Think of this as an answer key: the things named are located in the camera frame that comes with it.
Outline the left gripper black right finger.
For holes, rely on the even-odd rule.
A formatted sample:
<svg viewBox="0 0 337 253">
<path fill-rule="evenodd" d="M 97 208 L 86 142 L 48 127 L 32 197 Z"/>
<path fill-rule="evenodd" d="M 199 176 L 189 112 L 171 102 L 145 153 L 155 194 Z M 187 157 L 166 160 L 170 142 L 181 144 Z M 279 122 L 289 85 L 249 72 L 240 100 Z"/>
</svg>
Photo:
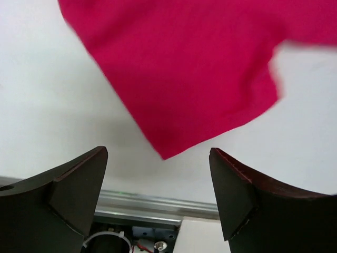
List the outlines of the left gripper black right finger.
<svg viewBox="0 0 337 253">
<path fill-rule="evenodd" d="M 218 148 L 210 171 L 231 252 L 336 252 L 336 196 L 271 178 Z"/>
</svg>

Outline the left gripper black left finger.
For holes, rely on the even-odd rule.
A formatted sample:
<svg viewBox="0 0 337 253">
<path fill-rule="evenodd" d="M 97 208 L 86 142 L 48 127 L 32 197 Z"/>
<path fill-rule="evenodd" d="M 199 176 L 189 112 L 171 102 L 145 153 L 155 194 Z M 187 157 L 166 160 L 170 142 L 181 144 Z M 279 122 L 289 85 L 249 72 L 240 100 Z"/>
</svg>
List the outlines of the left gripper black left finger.
<svg viewBox="0 0 337 253">
<path fill-rule="evenodd" d="M 94 218 L 107 148 L 1 187 L 1 252 L 80 252 Z"/>
</svg>

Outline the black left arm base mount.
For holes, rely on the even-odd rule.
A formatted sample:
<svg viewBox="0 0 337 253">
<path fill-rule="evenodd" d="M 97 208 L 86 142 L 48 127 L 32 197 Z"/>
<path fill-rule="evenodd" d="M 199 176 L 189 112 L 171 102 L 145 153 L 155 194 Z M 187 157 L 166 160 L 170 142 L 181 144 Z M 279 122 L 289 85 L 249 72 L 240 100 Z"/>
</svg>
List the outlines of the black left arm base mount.
<svg viewBox="0 0 337 253">
<path fill-rule="evenodd" d="M 92 223 L 81 252 L 173 252 L 179 227 L 159 223 Z"/>
</svg>

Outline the crimson red t-shirt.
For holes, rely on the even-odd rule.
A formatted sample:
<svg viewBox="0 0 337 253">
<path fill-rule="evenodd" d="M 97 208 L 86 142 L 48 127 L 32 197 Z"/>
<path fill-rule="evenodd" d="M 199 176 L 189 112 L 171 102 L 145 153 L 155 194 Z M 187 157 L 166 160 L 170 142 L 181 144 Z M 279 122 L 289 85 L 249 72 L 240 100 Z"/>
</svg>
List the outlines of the crimson red t-shirt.
<svg viewBox="0 0 337 253">
<path fill-rule="evenodd" d="M 163 159 L 240 127 L 280 92 L 285 40 L 336 46 L 336 1 L 59 1 Z"/>
</svg>

